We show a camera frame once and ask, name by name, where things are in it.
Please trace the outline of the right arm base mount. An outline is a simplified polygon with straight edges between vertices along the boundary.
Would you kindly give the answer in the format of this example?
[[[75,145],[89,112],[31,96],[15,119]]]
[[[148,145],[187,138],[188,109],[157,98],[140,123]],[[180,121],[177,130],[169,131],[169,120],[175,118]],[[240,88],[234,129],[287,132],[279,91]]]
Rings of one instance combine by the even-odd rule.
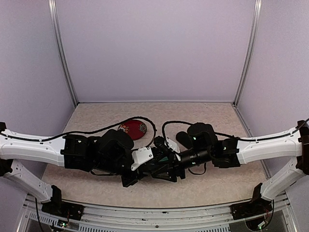
[[[272,201],[262,199],[261,186],[262,183],[254,188],[253,196],[249,201],[230,206],[233,220],[249,218],[273,210]]]

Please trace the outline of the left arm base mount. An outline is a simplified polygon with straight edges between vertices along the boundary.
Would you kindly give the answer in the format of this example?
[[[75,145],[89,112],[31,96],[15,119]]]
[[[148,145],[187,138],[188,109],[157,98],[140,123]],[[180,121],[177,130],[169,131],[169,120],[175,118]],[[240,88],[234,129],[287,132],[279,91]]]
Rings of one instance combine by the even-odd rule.
[[[52,196],[50,201],[42,203],[42,211],[54,216],[80,221],[84,212],[84,206],[76,203],[69,203],[62,200],[61,190],[51,186]]]

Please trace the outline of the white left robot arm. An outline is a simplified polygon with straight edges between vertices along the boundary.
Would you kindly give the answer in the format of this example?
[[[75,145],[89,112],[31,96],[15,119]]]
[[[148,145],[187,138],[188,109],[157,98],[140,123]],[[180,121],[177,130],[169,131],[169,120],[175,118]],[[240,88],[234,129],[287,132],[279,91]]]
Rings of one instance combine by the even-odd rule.
[[[0,174],[15,181],[37,201],[47,204],[57,215],[67,211],[61,190],[42,182],[21,165],[21,160],[38,161],[66,169],[120,175],[124,187],[143,178],[143,167],[155,159],[150,146],[135,149],[130,136],[110,129],[102,136],[67,132],[54,137],[18,134],[0,124]]]

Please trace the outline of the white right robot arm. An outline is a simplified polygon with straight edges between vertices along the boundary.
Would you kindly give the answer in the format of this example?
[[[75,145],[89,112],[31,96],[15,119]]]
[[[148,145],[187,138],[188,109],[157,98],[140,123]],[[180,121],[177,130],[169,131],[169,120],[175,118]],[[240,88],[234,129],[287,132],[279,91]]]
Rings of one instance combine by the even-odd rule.
[[[177,133],[178,143],[186,147],[178,151],[165,135],[154,140],[150,170],[153,178],[175,182],[185,178],[186,169],[212,162],[218,168],[234,168],[258,160],[290,157],[289,162],[268,181],[258,184],[247,211],[256,215],[280,192],[309,174],[309,125],[298,121],[295,128],[262,137],[240,138],[226,135],[219,140],[218,132],[205,123],[190,124],[187,131]]]

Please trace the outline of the blue-grey hard glasses case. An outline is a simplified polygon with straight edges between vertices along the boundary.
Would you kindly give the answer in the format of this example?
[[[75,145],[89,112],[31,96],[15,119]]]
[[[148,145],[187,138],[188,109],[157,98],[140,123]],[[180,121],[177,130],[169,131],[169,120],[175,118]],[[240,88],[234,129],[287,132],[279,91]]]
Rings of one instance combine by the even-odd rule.
[[[169,163],[169,156],[166,156],[166,155],[156,156],[154,158],[154,163],[156,165]]]

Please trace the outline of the black glasses case beige lining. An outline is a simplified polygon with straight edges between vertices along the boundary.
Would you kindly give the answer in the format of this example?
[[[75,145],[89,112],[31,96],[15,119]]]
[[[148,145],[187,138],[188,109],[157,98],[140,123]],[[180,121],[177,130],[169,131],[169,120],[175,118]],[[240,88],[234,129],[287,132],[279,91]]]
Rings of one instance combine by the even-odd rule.
[[[184,131],[180,131],[176,134],[176,140],[186,149],[191,149],[193,147],[189,135]]]

